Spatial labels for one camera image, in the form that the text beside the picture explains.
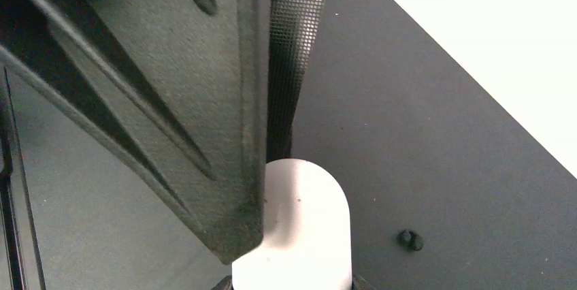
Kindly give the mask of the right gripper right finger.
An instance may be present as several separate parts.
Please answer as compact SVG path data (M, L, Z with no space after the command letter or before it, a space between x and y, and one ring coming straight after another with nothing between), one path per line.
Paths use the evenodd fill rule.
M295 111L326 0L271 0L267 161L291 155Z

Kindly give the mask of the white earbud charging case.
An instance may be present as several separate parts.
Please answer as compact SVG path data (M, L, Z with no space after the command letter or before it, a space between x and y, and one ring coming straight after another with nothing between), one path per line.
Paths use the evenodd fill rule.
M265 166L263 241L236 259L233 289L351 289L350 210L338 181L301 159Z

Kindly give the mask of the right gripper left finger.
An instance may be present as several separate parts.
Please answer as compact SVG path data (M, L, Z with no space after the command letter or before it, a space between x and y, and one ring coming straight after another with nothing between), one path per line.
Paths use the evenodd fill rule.
M263 239L270 0L1 0L1 58L228 265Z

